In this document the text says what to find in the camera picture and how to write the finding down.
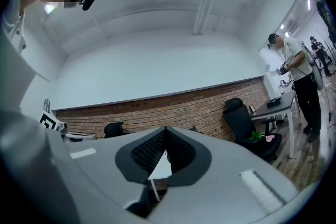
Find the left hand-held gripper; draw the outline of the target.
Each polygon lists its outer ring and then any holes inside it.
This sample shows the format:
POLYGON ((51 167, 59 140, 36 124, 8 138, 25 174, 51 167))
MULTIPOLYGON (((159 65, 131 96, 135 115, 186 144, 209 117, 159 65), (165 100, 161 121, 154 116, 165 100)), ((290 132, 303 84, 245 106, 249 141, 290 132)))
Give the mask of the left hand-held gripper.
POLYGON ((64 143, 75 143, 96 140, 94 135, 70 132, 67 123, 59 121, 50 113, 43 111, 39 120, 46 129, 55 130, 60 133, 64 143))

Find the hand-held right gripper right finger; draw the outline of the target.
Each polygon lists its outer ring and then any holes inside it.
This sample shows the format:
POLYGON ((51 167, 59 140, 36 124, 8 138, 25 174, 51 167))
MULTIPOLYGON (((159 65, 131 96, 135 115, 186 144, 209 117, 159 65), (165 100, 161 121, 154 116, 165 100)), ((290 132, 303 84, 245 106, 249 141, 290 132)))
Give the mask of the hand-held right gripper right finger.
POLYGON ((151 223, 253 223, 284 209, 294 184, 246 148, 194 131, 177 131, 206 146, 212 161, 193 185, 169 187, 151 223))

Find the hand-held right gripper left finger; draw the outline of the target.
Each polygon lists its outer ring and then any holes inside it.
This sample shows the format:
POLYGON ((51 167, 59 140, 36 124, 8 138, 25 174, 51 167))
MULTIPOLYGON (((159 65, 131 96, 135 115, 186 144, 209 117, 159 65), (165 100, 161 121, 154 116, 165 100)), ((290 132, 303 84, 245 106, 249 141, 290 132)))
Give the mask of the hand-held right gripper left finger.
POLYGON ((152 206, 148 186, 165 151, 165 131, 68 144, 80 223, 166 222, 164 203, 152 206))

